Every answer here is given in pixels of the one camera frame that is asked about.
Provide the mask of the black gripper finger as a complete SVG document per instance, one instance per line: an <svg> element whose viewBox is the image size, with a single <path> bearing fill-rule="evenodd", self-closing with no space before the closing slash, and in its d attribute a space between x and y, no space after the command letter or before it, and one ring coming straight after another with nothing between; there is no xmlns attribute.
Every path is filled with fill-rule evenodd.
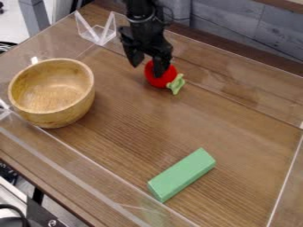
<svg viewBox="0 0 303 227"><path fill-rule="evenodd" d="M155 78L162 78L162 75L167 71L170 65L171 65L171 55L163 55L163 56L155 56L153 58L153 63L154 63L154 77Z"/></svg>
<svg viewBox="0 0 303 227"><path fill-rule="evenodd" d="M131 40L122 40L123 50L129 61L134 67L137 67L145 60L145 53L142 51L142 46Z"/></svg>

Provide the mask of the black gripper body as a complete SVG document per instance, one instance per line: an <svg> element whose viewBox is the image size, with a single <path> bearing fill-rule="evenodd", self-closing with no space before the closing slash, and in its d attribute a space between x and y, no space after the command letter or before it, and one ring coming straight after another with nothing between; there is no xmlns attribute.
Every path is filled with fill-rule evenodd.
<svg viewBox="0 0 303 227"><path fill-rule="evenodd" d="M131 40L142 46L142 51L150 56L173 55L173 45L165 38L167 23L158 17L127 17L129 26L121 26L121 41Z"/></svg>

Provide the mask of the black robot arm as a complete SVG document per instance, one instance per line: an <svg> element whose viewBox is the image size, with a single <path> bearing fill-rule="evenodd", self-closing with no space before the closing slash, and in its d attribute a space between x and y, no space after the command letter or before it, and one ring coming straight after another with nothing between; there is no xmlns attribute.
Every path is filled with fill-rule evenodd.
<svg viewBox="0 0 303 227"><path fill-rule="evenodd" d="M145 55L153 57L155 78L162 78L173 60L173 45L165 37L163 6L158 0L123 0L129 26L121 26L121 42L131 65L137 67Z"/></svg>

